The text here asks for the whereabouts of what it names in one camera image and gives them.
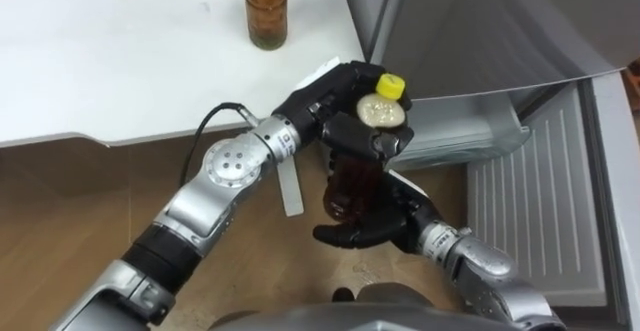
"amber liquid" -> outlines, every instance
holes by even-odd
[[[339,222],[358,220],[371,208],[383,172],[381,162],[337,156],[323,198],[325,211]]]
[[[245,0],[249,37],[264,50],[275,50],[287,38],[287,0]]]

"white table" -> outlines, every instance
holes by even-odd
[[[185,135],[223,101],[262,118],[325,61],[363,58],[346,0],[289,0],[288,18],[267,52],[244,0],[0,0],[0,147]]]

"bottle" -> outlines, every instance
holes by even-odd
[[[356,105],[360,121],[374,128],[394,128],[406,121],[397,102],[405,82],[402,78],[383,74],[376,92],[362,97]],[[384,174],[384,163],[365,161],[347,155],[332,154],[333,175],[323,197],[325,211],[339,222],[355,222],[371,207],[376,188]]]
[[[287,38],[287,0],[245,0],[249,38],[263,50],[275,50]]]

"black rubber sleeve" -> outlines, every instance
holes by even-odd
[[[122,261],[177,294],[202,257],[191,243],[159,225],[151,225],[122,256]]]

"yellow bottle cap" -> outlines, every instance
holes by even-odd
[[[402,97],[404,92],[405,83],[400,76],[393,74],[382,74],[378,84],[376,85],[376,92],[382,97],[386,97],[391,100],[398,100]]]

